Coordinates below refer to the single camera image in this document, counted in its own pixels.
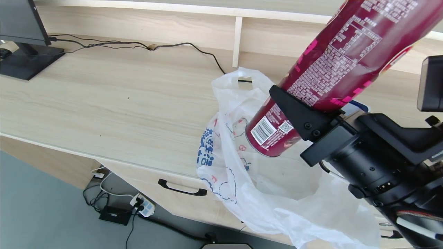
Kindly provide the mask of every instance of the nutrition label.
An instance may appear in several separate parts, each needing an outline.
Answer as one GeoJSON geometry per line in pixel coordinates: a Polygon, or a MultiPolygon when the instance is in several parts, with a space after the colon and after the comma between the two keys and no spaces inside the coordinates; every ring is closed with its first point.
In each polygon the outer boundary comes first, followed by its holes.
{"type": "Polygon", "coordinates": [[[314,105],[381,41],[381,37],[368,28],[374,25],[376,23],[369,18],[352,16],[331,40],[323,55],[297,79],[288,92],[306,104],[314,105]]]}
{"type": "Polygon", "coordinates": [[[361,7],[369,12],[375,10],[393,23],[398,23],[417,5],[417,0],[365,0],[361,7]]]}

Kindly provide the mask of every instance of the white cable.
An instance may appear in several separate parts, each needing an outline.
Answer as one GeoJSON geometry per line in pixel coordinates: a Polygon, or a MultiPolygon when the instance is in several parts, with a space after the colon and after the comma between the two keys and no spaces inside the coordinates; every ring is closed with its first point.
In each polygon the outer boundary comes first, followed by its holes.
{"type": "Polygon", "coordinates": [[[118,195],[118,194],[114,194],[114,193],[111,193],[111,192],[109,192],[109,191],[107,191],[107,190],[105,190],[104,188],[103,188],[103,186],[102,186],[102,184],[103,184],[103,182],[110,176],[110,175],[112,175],[113,174],[113,172],[110,172],[102,181],[101,181],[101,183],[100,183],[100,189],[103,191],[103,192],[106,192],[106,193],[108,193],[108,194],[110,194],[110,195],[113,195],[113,196],[129,196],[129,197],[131,197],[131,198],[134,198],[134,196],[133,195],[129,195],[129,194],[123,194],[123,195],[118,195]]]}
{"type": "Polygon", "coordinates": [[[437,235],[437,233],[434,233],[426,228],[423,228],[400,217],[397,218],[397,224],[431,239],[435,239],[435,236],[437,235]]]}
{"type": "Polygon", "coordinates": [[[335,172],[329,171],[329,174],[335,178],[338,178],[339,180],[341,180],[344,183],[349,183],[343,176],[341,176],[335,172]]]}
{"type": "Polygon", "coordinates": [[[106,166],[101,166],[100,168],[93,169],[93,170],[91,170],[91,173],[94,173],[94,171],[97,171],[97,170],[103,169],[103,168],[106,168],[106,166]]]}

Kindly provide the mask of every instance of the black handle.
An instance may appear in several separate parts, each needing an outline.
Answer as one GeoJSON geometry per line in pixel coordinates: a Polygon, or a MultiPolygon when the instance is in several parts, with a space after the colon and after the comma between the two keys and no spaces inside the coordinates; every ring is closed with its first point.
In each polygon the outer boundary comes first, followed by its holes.
{"type": "Polygon", "coordinates": [[[193,196],[205,196],[208,193],[208,190],[202,189],[202,188],[199,188],[198,191],[195,193],[189,193],[189,192],[181,191],[178,189],[173,189],[173,188],[170,188],[167,186],[167,180],[164,180],[164,179],[159,179],[159,185],[166,188],[166,189],[175,191],[175,192],[179,192],[179,193],[187,194],[187,195],[193,195],[193,196]]]}
{"type": "Polygon", "coordinates": [[[392,235],[392,236],[381,236],[382,238],[385,238],[385,239],[392,239],[392,240],[398,240],[398,239],[401,239],[401,238],[403,238],[403,236],[398,232],[398,231],[393,231],[394,232],[394,234],[392,235]]]}

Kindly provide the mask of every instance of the white plastic bag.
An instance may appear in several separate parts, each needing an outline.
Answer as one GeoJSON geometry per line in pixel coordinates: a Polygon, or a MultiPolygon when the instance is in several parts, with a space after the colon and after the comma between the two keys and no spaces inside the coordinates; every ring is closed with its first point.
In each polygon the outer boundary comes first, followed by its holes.
{"type": "Polygon", "coordinates": [[[245,68],[212,82],[219,112],[202,136],[198,175],[254,232],[286,234],[299,249],[317,238],[338,249],[379,248],[380,231],[371,211],[346,183],[299,157],[308,142],[267,158],[246,140],[246,124],[272,85],[261,72],[245,68]],[[243,89],[249,83],[239,83],[239,77],[251,77],[253,88],[243,89]]]}

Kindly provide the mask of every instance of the red snack can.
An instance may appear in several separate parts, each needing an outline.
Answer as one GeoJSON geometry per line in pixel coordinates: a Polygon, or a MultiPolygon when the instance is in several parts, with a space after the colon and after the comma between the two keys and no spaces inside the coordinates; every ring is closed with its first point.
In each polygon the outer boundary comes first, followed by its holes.
{"type": "MultiPolygon", "coordinates": [[[[347,0],[279,87],[314,109],[342,108],[443,19],[443,0],[347,0]]],[[[250,144],[279,156],[300,140],[268,99],[246,127],[250,144]]]]}

